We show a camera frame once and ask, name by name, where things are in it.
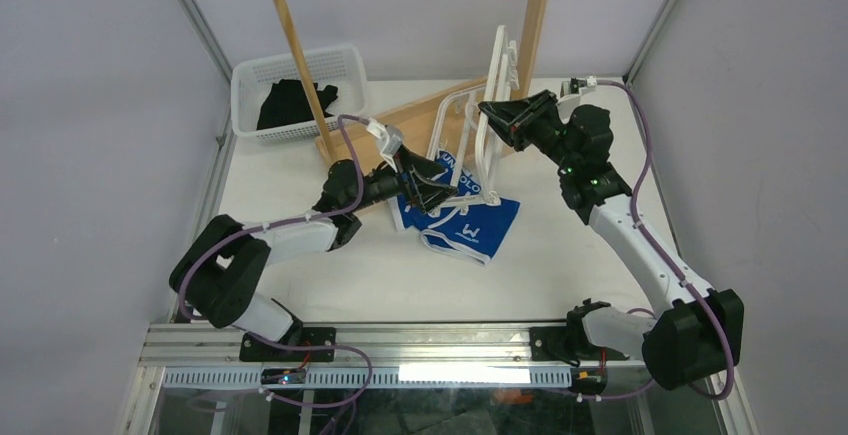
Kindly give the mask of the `white plastic clip hanger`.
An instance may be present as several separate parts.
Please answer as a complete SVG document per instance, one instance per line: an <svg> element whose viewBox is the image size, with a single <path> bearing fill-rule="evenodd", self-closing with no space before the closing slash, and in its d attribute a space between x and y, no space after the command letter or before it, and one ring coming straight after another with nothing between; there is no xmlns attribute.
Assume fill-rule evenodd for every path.
<svg viewBox="0 0 848 435"><path fill-rule="evenodd" d="M483 82L472 82L467 88L451 88L436 110L426 156L435 159L438 152L449 148L447 134L449 107L458 113L459 138L454 151L454 165L450 185L458 188L465 160L471 157L470 170L480 189L467 195L457 195L446 200L442 207L458 208L467 212L474 205L498 206L501 199L496 191L496 174L504 154L504 143L489 126L492 117L479 109L483 101L505 101L511 90L519 86L517 80L517 42L504 25L496 29L489 68Z"/></svg>

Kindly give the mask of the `blue boxer underwear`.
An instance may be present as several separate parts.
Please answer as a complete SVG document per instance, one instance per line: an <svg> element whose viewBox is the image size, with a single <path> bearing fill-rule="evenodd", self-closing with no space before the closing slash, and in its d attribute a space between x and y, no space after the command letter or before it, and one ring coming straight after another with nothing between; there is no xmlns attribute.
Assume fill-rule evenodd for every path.
<svg viewBox="0 0 848 435"><path fill-rule="evenodd" d="M388 205L397 231L413 228L428 249L481 266L495 257L520 209L519 202L506 198L497 206L441 206L435 215L412 206L402 195Z"/></svg>

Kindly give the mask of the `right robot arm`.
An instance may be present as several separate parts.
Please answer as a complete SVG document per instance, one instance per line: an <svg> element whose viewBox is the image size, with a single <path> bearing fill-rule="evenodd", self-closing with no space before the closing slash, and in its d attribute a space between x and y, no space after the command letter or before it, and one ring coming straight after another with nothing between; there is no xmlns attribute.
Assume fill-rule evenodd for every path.
<svg viewBox="0 0 848 435"><path fill-rule="evenodd" d="M562 118L561 104L544 90L478 107L507 146L534 147L556 165L566 206L623 262L653 315L587 300L567 314L563 340L551 355L576 366L611 349L642 361L651 380L666 390L723 373L725 385L712 397L728 398L741 355L741 298L732 289L716 290L655 236L638 206L639 187L630 187L610 161L609 110L580 104Z"/></svg>

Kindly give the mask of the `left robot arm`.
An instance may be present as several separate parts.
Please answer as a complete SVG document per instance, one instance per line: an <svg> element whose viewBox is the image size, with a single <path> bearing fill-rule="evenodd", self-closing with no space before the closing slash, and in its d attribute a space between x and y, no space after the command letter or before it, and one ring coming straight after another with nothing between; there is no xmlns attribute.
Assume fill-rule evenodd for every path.
<svg viewBox="0 0 848 435"><path fill-rule="evenodd" d="M362 223L357 211L403 197L423 212L457 195L439 181L445 167L400 147L370 173L358 162L333 163L319 199L293 219L248 227L229 215L214 217L176 264L170 288L216 328L234 327L257 340L277 361L294 358L303 322L281 302L258 293L264 271L283 261L331 252L349 243Z"/></svg>

